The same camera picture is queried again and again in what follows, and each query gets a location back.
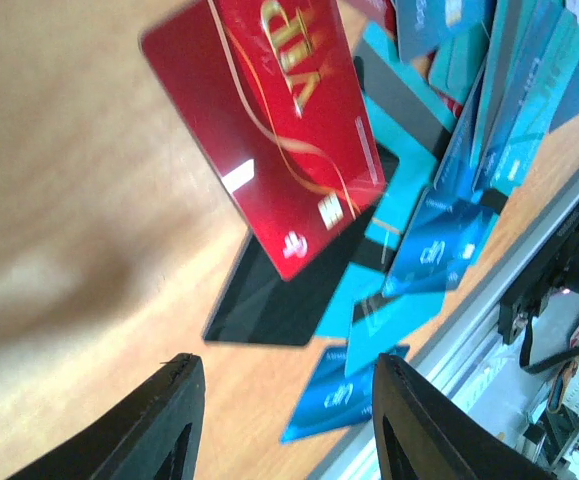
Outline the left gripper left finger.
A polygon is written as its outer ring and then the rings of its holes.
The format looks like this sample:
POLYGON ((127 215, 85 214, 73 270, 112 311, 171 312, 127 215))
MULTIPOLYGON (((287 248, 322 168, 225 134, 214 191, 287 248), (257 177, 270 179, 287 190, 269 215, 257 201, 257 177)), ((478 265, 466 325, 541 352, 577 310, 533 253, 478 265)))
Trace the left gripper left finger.
POLYGON ((192 479, 205 407, 200 357, 180 353, 13 479, 192 479))

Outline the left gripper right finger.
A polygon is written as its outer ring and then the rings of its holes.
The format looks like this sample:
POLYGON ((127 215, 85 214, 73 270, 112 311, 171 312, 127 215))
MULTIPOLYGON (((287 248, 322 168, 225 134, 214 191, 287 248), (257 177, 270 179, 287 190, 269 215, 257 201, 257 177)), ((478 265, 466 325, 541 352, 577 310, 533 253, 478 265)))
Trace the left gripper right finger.
POLYGON ((412 368, 382 354, 374 371, 373 425, 383 479, 547 479, 412 368))

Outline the blue card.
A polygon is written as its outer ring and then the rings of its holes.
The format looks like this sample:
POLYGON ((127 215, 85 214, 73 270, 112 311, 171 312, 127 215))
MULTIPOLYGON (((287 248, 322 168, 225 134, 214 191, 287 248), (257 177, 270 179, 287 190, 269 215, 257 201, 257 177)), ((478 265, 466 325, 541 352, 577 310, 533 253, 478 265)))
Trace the blue card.
POLYGON ((346 345, 324 350, 280 437, 281 444, 372 419, 375 364, 346 377, 346 359, 346 345))

